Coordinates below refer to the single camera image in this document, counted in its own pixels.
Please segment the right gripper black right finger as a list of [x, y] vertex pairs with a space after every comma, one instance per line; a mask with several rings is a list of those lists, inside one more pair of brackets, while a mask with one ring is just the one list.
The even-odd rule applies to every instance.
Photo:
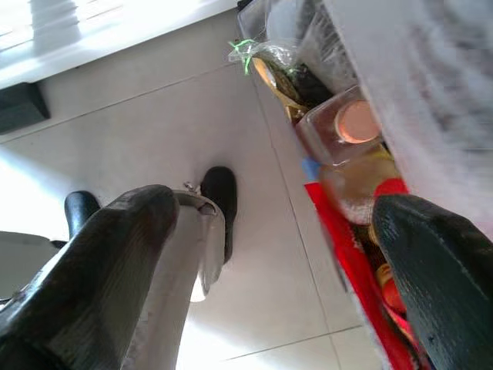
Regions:
[[492, 367], [492, 242], [413, 195], [378, 197], [372, 226], [407, 318], [436, 369]]

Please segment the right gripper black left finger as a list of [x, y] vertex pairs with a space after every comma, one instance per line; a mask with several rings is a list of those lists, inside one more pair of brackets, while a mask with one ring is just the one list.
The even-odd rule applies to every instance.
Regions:
[[178, 213], [163, 185], [94, 213], [2, 309], [1, 367], [120, 368]]

